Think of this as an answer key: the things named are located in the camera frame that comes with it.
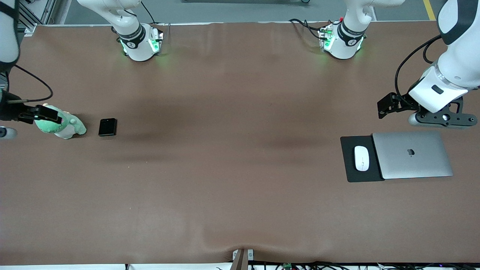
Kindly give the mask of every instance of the mouse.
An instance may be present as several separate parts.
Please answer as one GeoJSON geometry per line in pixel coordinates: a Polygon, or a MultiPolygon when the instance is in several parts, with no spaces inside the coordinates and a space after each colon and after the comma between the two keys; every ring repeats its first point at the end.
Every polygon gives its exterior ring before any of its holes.
{"type": "Polygon", "coordinates": [[[368,155],[368,149],[365,146],[355,146],[354,157],[355,169],[360,172],[368,170],[368,167],[370,166],[370,157],[368,155]]]}

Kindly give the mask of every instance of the silver laptop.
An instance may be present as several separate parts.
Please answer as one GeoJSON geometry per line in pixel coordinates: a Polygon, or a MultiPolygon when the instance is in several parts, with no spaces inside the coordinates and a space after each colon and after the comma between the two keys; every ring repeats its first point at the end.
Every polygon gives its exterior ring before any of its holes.
{"type": "Polygon", "coordinates": [[[453,175],[437,131],[373,133],[373,142],[384,179],[453,175]]]}

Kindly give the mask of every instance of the mouse pad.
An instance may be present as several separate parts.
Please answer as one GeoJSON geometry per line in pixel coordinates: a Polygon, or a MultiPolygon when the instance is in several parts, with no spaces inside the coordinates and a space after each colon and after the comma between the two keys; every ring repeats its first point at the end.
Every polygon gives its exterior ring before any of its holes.
{"type": "Polygon", "coordinates": [[[351,136],[341,137],[343,161],[345,163],[345,171],[347,172],[347,180],[349,182],[375,182],[384,181],[380,176],[380,167],[373,146],[372,136],[351,136]],[[354,148],[355,146],[364,146],[368,149],[370,166],[368,170],[360,172],[355,169],[354,148]]]}

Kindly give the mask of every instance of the robotic arm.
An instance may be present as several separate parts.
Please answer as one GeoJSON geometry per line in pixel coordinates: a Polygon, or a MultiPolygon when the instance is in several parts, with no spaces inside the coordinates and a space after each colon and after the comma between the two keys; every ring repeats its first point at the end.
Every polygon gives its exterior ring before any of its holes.
{"type": "MultiPolygon", "coordinates": [[[[0,72],[12,68],[20,54],[17,39],[18,5],[19,0],[0,0],[0,72]]],[[[5,90],[0,92],[0,120],[28,124],[32,124],[34,120],[61,122],[56,111],[41,105],[27,106],[20,97],[5,90]]],[[[0,138],[5,137],[6,130],[0,130],[0,138]]]]}
{"type": "Polygon", "coordinates": [[[160,53],[163,33],[148,24],[141,24],[132,8],[140,0],[78,0],[112,24],[126,55],[135,61],[146,61],[160,53]]]}
{"type": "Polygon", "coordinates": [[[18,1],[0,0],[0,73],[12,68],[20,55],[17,24],[18,1]]]}
{"type": "Polygon", "coordinates": [[[480,86],[480,1],[448,0],[438,15],[438,28],[447,51],[406,95],[390,93],[380,100],[379,118],[416,110],[408,120],[412,125],[459,129],[476,125],[475,115],[462,113],[462,96],[480,86]],[[450,110],[452,104],[457,110],[450,110]]]}
{"type": "Polygon", "coordinates": [[[347,13],[343,21],[328,25],[319,34],[326,40],[321,40],[321,47],[333,57],[339,59],[351,58],[360,50],[363,34],[372,21],[372,6],[396,7],[405,0],[345,0],[347,13]]]}

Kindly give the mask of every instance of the floor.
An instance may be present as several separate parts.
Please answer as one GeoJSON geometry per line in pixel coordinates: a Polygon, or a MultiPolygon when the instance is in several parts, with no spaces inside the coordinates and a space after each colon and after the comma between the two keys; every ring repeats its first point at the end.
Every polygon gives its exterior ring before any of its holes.
{"type": "MultiPolygon", "coordinates": [[[[106,20],[81,6],[76,0],[65,9],[64,23],[106,24],[106,20]]],[[[161,23],[205,22],[261,22],[287,21],[291,18],[309,21],[337,19],[345,14],[342,0],[143,0],[153,18],[161,23]]],[[[446,0],[406,0],[394,9],[375,8],[379,21],[430,20],[438,13],[446,0]],[[427,12],[431,6],[430,16],[427,12]]],[[[142,6],[133,10],[141,22],[150,22],[142,6]]]]}

